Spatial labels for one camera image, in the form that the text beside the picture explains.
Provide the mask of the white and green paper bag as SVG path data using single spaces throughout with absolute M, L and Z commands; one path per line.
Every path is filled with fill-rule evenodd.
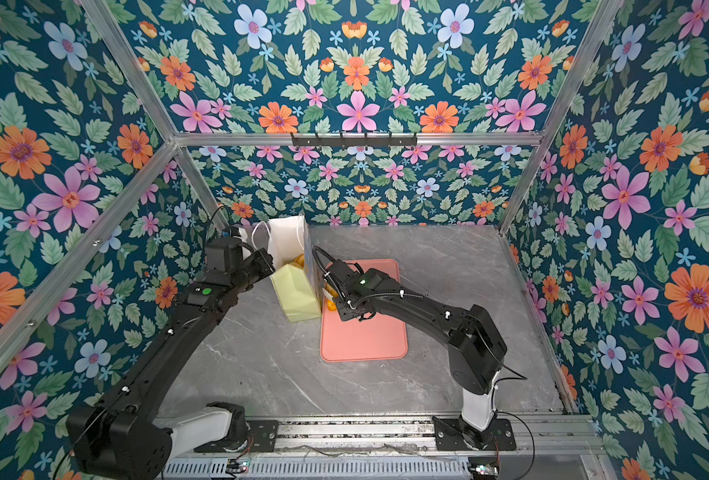
M 274 259 L 270 276 L 280 309 L 292 323 L 322 317 L 322 288 L 318 286 L 312 260 L 312 240 L 302 215 L 261 221 L 250 232 L 250 243 L 264 247 Z M 304 254 L 304 268 L 294 266 L 294 258 Z

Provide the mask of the long braided bread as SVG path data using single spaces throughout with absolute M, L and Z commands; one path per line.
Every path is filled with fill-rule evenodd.
M 324 304 L 326 304 L 326 309 L 328 311 L 336 311 L 336 298 L 338 298 L 338 292 L 332 287 L 332 285 L 324 284 Z

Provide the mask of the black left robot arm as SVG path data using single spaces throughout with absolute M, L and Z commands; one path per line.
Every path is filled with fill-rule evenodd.
M 178 418 L 158 410 L 174 380 L 238 303 L 240 294 L 274 273 L 272 256 L 238 238 L 220 237 L 204 248 L 204 278 L 176 295 L 170 322 L 138 362 L 94 406 L 66 420 L 80 472 L 110 479 L 154 479 L 168 460 L 206 444 L 240 450 L 250 443 L 244 407 L 214 402 Z

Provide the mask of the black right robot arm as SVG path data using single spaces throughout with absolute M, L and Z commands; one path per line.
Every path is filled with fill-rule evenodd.
M 326 261 L 318 269 L 334 289 L 334 304 L 344 321 L 369 321 L 381 314 L 432 337 L 448 351 L 450 376 L 463 390 L 456 434 L 481 450 L 493 441 L 497 418 L 496 383 L 505 367 L 508 346 L 485 308 L 450 306 L 414 292 L 382 270 L 358 263 Z

